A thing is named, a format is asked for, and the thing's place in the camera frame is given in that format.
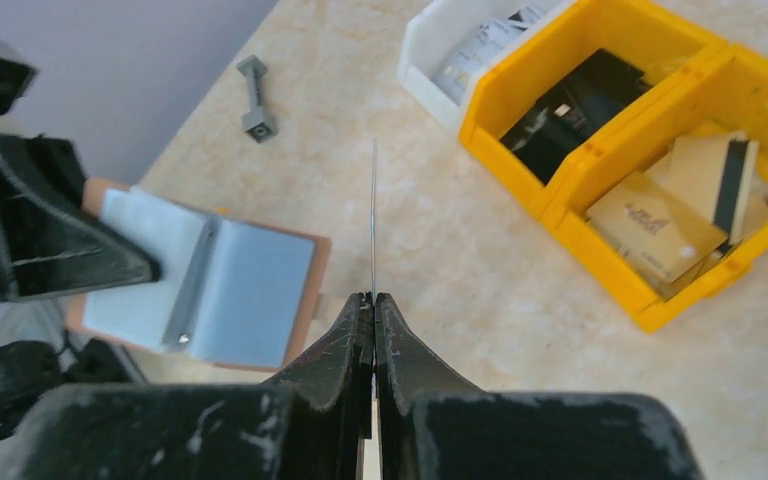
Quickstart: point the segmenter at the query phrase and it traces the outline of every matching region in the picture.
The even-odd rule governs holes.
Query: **yellow bin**
[[[541,218],[647,332],[733,284],[768,249],[767,223],[716,267],[665,300],[582,218],[622,178],[654,164],[681,135],[745,131],[760,143],[758,172],[768,182],[768,59],[731,46],[709,61],[687,66],[684,74],[678,88],[640,112],[634,123],[611,135],[594,135],[588,149],[577,151],[571,181]]]
[[[579,0],[477,83],[459,140],[539,217],[574,171],[570,157],[544,185],[499,139],[540,96],[600,48],[631,63],[653,88],[597,132],[608,135],[684,80],[671,74],[726,47],[722,38],[647,0]]]

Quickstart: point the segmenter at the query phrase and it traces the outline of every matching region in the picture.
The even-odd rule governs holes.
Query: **gray floor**
[[[0,39],[40,70],[8,123],[137,182],[276,2],[0,0]]]

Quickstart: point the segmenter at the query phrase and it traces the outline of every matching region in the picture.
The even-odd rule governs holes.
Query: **white plastic container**
[[[408,22],[399,59],[399,82],[444,128],[457,136],[472,99],[475,84],[511,52],[558,17],[575,0],[433,0]],[[444,62],[464,42],[474,37],[491,19],[507,19],[523,8],[545,15],[507,44],[498,54],[469,76],[460,103],[447,95],[432,79]]]

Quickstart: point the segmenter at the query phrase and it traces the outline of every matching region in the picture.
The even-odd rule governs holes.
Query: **wooden table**
[[[663,3],[768,54],[768,0]],[[491,390],[654,395],[710,478],[768,478],[768,253],[723,294],[642,333],[397,83],[405,24],[426,4],[281,0],[234,61],[268,65],[279,135],[258,145],[243,132],[246,84],[232,63],[143,186],[331,237],[323,293],[345,297],[370,286],[377,137],[378,287],[442,358]],[[314,322],[308,342],[328,323]],[[264,377],[136,355],[157,382]]]

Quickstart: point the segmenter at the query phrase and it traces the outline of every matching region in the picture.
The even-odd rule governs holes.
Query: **table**
[[[768,0],[662,3],[768,54]],[[654,395],[710,478],[768,478],[768,253],[723,294],[642,333],[397,83],[405,24],[426,4],[281,0],[234,61],[255,53],[268,65],[279,135],[258,145],[243,133],[246,84],[232,63],[142,185],[331,237],[323,292],[345,297],[370,285],[377,138],[377,283],[452,367],[489,390]],[[265,377],[135,356],[157,382]]]

